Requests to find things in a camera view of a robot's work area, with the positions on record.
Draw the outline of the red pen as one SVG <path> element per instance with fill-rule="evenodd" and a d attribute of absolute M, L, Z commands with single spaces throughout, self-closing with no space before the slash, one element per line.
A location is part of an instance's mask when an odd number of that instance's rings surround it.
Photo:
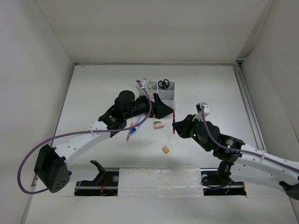
<path fill-rule="evenodd" d="M 130 135 L 131 135 L 131 130 L 133 129 L 133 126 L 135 125 L 134 119 L 131 120 L 130 128 L 128 130 L 127 138 L 126 141 L 129 141 Z"/>
<path fill-rule="evenodd" d="M 172 133 L 175 134 L 175 127 L 173 124 L 175 123 L 175 116 L 176 116 L 176 102 L 173 102 L 173 116 L 172 116 Z"/>

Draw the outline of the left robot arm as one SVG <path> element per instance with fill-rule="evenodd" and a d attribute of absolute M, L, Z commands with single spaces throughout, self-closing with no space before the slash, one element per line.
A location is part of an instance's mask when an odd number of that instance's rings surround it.
<path fill-rule="evenodd" d="M 99 185 L 104 181 L 104 168 L 97 161 L 76 164 L 75 160 L 98 143 L 108 140 L 127 125 L 127 120 L 148 114 L 161 119 L 173 113 L 157 93 L 154 99 L 135 98 L 133 92 L 122 91 L 106 113 L 89 127 L 86 133 L 55 147 L 43 146 L 38 154 L 35 174 L 51 193 L 56 193 L 70 182 L 90 181 Z"/>

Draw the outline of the black handled scissors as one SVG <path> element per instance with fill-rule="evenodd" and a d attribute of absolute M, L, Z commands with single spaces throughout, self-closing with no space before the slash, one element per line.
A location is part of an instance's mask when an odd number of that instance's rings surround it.
<path fill-rule="evenodd" d="M 168 88 L 170 86 L 170 82 L 168 79 L 159 80 L 157 84 L 158 84 L 158 87 L 162 90 L 168 90 Z"/>

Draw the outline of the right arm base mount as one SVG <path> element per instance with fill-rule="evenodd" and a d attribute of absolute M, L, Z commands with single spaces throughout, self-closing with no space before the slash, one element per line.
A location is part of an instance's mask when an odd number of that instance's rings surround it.
<path fill-rule="evenodd" d="M 246 196 L 244 182 L 234 182 L 231 176 L 233 163 L 221 161 L 218 168 L 201 169 L 204 196 Z"/>

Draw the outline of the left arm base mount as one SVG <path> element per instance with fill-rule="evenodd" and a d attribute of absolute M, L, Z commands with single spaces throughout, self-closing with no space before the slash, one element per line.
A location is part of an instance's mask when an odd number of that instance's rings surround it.
<path fill-rule="evenodd" d="M 119 168 L 104 168 L 97 161 L 91 161 L 98 169 L 91 180 L 76 183 L 75 196 L 118 196 Z"/>

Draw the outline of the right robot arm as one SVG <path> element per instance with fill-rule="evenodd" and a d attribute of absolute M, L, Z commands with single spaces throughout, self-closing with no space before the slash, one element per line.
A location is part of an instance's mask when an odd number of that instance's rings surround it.
<path fill-rule="evenodd" d="M 227 186 L 233 182 L 250 182 L 283 191 L 299 198 L 299 164 L 262 152 L 242 140 L 220 133 L 209 121 L 188 115 L 174 122 L 173 128 L 183 138 L 191 138 L 221 162 L 217 171 L 203 177 L 203 184 Z"/>

